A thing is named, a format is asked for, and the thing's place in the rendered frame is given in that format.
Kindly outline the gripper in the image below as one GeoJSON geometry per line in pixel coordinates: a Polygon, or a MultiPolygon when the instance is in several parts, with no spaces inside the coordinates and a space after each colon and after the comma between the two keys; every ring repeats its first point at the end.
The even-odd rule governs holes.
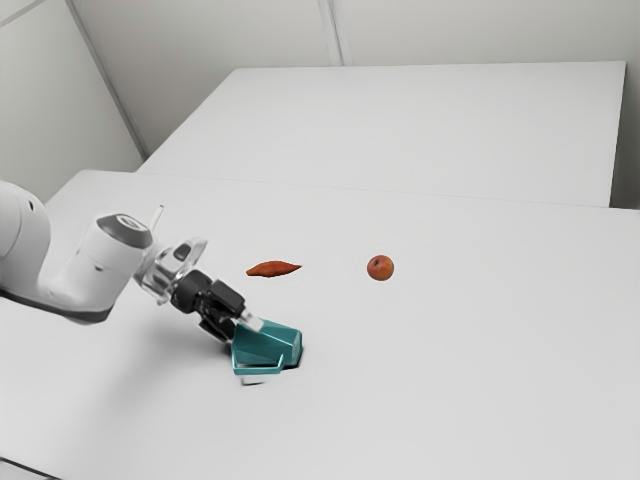
{"type": "Polygon", "coordinates": [[[245,308],[243,296],[197,269],[177,282],[170,303],[184,314],[197,313],[199,327],[223,343],[233,340],[236,321],[252,331],[264,326],[259,316],[245,308]]]}

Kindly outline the orange sweet potato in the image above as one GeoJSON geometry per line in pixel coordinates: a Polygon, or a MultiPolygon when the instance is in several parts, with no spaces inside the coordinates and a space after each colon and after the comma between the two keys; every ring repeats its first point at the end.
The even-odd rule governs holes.
{"type": "Polygon", "coordinates": [[[273,278],[288,275],[301,268],[299,264],[292,264],[281,260],[270,260],[258,263],[246,271],[250,277],[273,278]]]}

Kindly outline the red apple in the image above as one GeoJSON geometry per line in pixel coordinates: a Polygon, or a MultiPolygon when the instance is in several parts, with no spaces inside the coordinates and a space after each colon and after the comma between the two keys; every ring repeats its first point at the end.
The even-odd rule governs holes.
{"type": "Polygon", "coordinates": [[[366,266],[368,276],[376,281],[389,280],[395,271],[393,260],[387,255],[376,255],[372,257],[366,266]]]}

